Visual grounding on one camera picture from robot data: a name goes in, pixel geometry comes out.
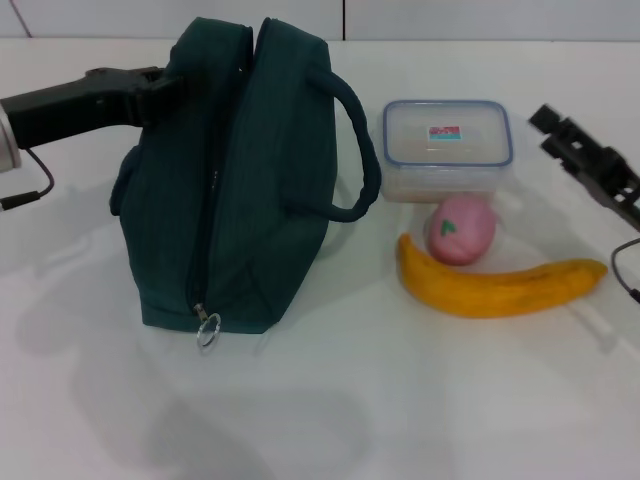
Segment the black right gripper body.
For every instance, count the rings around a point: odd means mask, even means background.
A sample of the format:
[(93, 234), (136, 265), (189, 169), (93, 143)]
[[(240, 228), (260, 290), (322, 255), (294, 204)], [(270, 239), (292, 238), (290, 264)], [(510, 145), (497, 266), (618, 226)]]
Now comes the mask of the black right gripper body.
[(571, 126), (567, 142), (565, 170), (598, 204), (638, 230), (639, 174), (614, 148), (602, 146), (578, 125)]

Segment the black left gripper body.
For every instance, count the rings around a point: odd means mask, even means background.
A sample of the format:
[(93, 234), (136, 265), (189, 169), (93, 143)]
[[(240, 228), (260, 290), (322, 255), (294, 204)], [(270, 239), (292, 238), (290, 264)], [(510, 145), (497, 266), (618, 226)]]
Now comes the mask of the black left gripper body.
[(79, 80), (3, 98), (19, 148), (33, 148), (116, 125), (139, 126), (134, 112), (145, 77), (137, 70), (98, 68)]

